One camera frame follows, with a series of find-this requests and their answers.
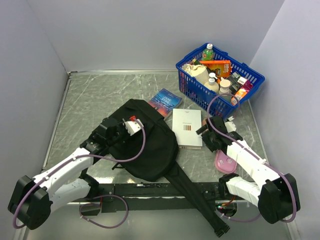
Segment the black backpack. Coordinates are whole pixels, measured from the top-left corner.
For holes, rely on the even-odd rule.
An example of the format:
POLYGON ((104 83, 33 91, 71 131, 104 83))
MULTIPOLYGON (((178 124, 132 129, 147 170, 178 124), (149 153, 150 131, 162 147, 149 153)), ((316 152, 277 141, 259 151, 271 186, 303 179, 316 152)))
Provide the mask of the black backpack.
POLYGON ((109 153, 122 160, 121 165, 139 179, 155 182, 161 177, 166 178, 203 215, 218 237, 227 233, 230 227, 217 216, 177 163, 176 135, 150 104, 142 99, 130 99, 102 122, 113 126, 131 117, 140 120, 144 130, 118 141, 109 148, 109 153))

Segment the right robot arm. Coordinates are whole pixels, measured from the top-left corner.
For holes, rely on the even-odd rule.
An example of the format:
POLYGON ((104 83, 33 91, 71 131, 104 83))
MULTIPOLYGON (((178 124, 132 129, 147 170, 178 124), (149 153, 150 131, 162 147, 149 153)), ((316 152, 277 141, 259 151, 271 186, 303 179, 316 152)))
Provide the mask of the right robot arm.
POLYGON ((279 221, 289 223, 295 219, 301 204, 297 181, 292 174, 283 174, 270 166, 249 147, 241 135, 229 131, 227 122, 220 116, 207 118, 196 133, 210 151, 222 151, 252 179, 245 180, 236 173, 221 177, 218 193, 223 199, 230 199, 234 195, 247 200, 258 208, 260 215, 270 224, 279 221))

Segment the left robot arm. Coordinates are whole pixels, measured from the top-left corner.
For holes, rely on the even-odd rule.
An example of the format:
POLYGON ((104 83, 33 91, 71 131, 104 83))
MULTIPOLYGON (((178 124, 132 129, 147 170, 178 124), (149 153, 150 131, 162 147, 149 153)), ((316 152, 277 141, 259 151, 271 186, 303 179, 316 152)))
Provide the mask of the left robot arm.
POLYGON ((134 118, 116 120, 107 117, 60 163, 34 177, 22 176, 16 182, 8 204, 8 210, 13 214, 13 227, 34 230, 51 213, 74 200, 95 200, 99 195, 99 183, 86 174, 86 169, 99 160, 132 161, 132 157, 112 156, 110 148, 142 130, 143 125, 134 118))

